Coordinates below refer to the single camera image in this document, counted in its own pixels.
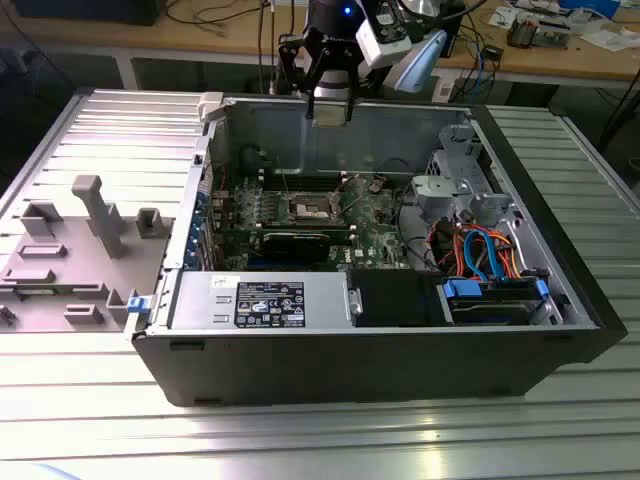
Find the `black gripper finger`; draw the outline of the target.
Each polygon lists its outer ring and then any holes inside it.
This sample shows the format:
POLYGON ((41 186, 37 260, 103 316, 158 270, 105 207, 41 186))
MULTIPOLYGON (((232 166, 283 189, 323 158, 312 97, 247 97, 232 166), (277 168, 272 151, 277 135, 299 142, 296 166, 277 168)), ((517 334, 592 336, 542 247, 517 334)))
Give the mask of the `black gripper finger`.
POLYGON ((346 47, 344 50, 345 67, 348 77, 349 94, 345 109, 345 120, 352 119, 353 111, 356 104, 356 98, 360 89, 360 80, 358 68, 362 62, 361 51, 355 46, 346 47))
POLYGON ((315 89, 328 69, 326 36, 316 28, 306 28, 300 35, 282 34, 278 43, 279 78, 290 92, 304 94, 307 100, 306 118, 314 117, 315 89), (296 58, 303 50, 307 61, 303 70, 296 58))

